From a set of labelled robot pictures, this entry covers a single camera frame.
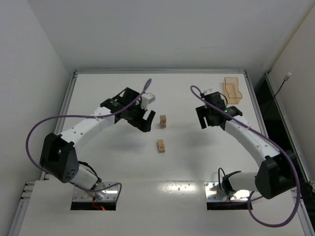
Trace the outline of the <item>transparent amber plastic bin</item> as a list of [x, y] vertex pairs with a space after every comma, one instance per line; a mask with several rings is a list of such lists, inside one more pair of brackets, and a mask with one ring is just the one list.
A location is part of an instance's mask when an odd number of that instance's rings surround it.
[[239, 91], [239, 80], [237, 77], [225, 77], [223, 81], [223, 92], [227, 102], [232, 105], [239, 104], [242, 93]]

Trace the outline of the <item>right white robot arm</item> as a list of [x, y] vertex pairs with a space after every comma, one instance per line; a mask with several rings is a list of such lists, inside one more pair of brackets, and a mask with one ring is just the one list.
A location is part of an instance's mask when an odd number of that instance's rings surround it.
[[298, 175], [293, 173], [295, 167], [290, 165], [296, 163], [292, 151], [281, 153], [260, 134], [251, 131], [242, 112], [235, 106], [226, 106], [219, 92], [202, 93], [201, 99], [205, 104], [196, 108], [201, 127], [219, 126], [247, 150], [259, 167], [256, 173], [234, 171], [225, 175], [221, 182], [225, 194], [248, 190], [271, 199], [296, 187]]

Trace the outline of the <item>wooden cube block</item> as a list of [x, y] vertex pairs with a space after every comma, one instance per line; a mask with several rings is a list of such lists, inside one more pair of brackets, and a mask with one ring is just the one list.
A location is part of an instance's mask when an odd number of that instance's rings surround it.
[[161, 121], [161, 122], [160, 122], [160, 126], [161, 126], [162, 128], [166, 128], [166, 122], [165, 122], [165, 121]]

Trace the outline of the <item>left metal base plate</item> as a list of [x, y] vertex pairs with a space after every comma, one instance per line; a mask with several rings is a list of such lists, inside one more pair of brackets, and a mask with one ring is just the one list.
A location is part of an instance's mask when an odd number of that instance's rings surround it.
[[94, 199], [98, 203], [115, 202], [121, 192], [121, 183], [119, 182], [99, 182], [95, 185], [96, 192], [86, 192], [75, 187], [72, 200], [74, 202], [92, 202]]

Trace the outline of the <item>metal base plate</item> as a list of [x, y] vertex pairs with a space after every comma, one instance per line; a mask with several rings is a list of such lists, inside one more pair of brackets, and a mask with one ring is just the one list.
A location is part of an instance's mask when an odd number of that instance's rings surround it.
[[205, 196], [207, 203], [232, 203], [232, 202], [246, 202], [250, 195], [248, 190], [239, 190], [230, 194], [223, 192], [217, 181], [204, 182]]
[[121, 192], [121, 183], [119, 182], [99, 182], [95, 185], [96, 192], [86, 192], [75, 187], [72, 200], [74, 202], [92, 202], [94, 199], [98, 203], [115, 202]]

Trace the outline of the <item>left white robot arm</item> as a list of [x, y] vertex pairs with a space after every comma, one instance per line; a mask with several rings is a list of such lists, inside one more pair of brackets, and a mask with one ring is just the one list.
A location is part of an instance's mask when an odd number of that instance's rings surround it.
[[154, 100], [153, 94], [140, 94], [130, 88], [106, 99], [77, 125], [58, 135], [50, 133], [45, 137], [40, 166], [62, 183], [70, 182], [86, 191], [96, 191], [101, 179], [79, 163], [79, 152], [95, 136], [121, 119], [142, 132], [149, 132], [156, 113], [150, 111], [147, 119], [143, 116]]

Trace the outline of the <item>plain wooden cube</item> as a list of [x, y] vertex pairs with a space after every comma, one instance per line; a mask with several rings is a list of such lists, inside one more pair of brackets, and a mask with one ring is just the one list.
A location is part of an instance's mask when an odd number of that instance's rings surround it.
[[166, 123], [167, 119], [166, 119], [166, 115], [160, 115], [160, 123]]

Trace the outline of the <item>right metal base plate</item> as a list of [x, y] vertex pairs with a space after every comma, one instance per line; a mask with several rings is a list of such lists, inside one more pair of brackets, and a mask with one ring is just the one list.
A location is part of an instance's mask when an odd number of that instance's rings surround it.
[[207, 203], [232, 203], [232, 202], [246, 202], [250, 195], [248, 190], [239, 190], [230, 194], [223, 192], [217, 181], [204, 182], [205, 196]]

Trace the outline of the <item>wooden cube with lines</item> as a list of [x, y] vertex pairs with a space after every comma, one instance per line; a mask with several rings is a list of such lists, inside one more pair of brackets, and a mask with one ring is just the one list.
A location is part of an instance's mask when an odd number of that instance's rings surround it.
[[159, 153], [164, 153], [165, 152], [165, 145], [164, 144], [158, 145], [158, 151], [159, 151]]

